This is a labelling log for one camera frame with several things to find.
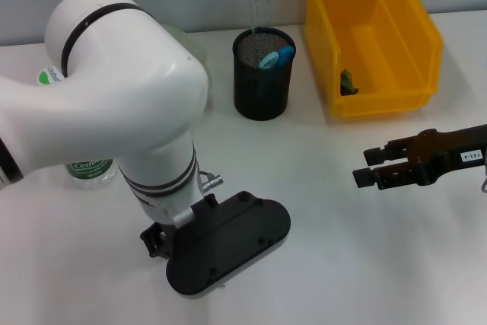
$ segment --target white tabletop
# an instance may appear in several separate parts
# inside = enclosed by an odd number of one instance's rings
[[[203,298],[182,298],[139,234],[150,224],[121,175],[77,189],[63,167],[0,193],[2,324],[485,324],[487,196],[481,167],[429,187],[359,190],[362,152],[423,129],[487,123],[487,11],[436,14],[445,48],[428,106],[394,119],[339,123],[323,112],[302,28],[288,109],[264,123],[233,105],[238,30],[194,34],[208,50],[212,103],[193,137],[203,170],[281,202],[287,241]],[[33,81],[43,45],[0,48],[0,73]]]

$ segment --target yellow storage bin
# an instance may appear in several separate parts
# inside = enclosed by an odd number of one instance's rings
[[[414,110],[438,89],[442,40],[419,0],[307,0],[306,38],[334,115]],[[358,94],[340,94],[344,69]]]

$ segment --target white robotic arm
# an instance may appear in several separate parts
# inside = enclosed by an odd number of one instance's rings
[[[282,241],[279,203],[240,192],[218,204],[202,184],[189,127],[204,110],[199,61],[132,0],[63,0],[46,48],[65,80],[0,77],[0,189],[56,164],[116,158],[154,224],[141,239],[194,295]]]

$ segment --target green object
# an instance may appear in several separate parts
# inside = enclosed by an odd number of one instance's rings
[[[355,95],[358,93],[358,89],[353,87],[352,73],[347,69],[340,74],[340,94],[341,95]]]
[[[107,172],[112,166],[113,159],[98,161],[82,161],[81,163],[66,164],[68,173],[78,179],[93,179]]]
[[[47,76],[46,72],[41,72],[39,75],[39,82],[42,84],[50,84],[49,77]]]

